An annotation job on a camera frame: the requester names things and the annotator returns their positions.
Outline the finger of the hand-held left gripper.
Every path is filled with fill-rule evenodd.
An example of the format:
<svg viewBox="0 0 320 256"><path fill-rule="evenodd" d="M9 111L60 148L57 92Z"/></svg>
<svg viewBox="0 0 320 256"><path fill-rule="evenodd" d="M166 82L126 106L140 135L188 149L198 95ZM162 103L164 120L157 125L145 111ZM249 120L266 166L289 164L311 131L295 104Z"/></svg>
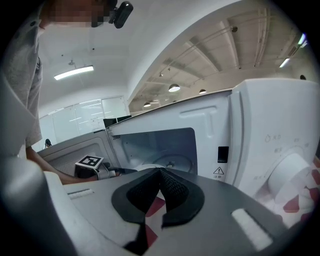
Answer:
<svg viewBox="0 0 320 256"><path fill-rule="evenodd" d="M120 167L110 167L109 172L115 176L122 176L137 172L136 169L120 168Z"/></svg>

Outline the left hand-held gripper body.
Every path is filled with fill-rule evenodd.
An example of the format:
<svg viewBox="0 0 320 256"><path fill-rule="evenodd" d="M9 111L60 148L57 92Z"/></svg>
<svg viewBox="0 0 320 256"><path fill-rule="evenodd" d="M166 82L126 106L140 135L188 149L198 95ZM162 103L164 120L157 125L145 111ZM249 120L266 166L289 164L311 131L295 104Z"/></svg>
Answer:
<svg viewBox="0 0 320 256"><path fill-rule="evenodd" d="M82 179L96 177L97 180L105 180L116 177L117 173L110 169L110 164L104 162L103 157L86 155L75 163L74 175Z"/></svg>

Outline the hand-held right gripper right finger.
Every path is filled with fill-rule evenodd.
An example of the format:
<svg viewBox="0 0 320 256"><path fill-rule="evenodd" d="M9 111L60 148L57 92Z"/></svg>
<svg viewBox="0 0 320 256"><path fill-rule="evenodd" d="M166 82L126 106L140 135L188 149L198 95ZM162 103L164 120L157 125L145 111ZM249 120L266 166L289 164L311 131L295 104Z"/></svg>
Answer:
<svg viewBox="0 0 320 256"><path fill-rule="evenodd" d="M300 225L288 228L280 217L236 187L224 182L173 170L204 193L204 204L188 223L165 227L146 256L280 256L294 242ZM271 244L258 251L232 216L244 209L271 238Z"/></svg>

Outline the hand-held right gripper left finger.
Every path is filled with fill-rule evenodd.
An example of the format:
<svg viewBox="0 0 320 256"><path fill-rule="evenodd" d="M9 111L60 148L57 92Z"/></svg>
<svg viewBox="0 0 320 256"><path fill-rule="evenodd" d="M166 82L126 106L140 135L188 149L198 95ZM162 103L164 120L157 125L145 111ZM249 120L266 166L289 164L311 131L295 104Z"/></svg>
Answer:
<svg viewBox="0 0 320 256"><path fill-rule="evenodd" d="M161 239L151 247L143 224L124 220L114 208L115 191L136 186L157 171L146 169L121 177L62 185L59 177L45 172L54 209L77 256L144 256L162 254Z"/></svg>

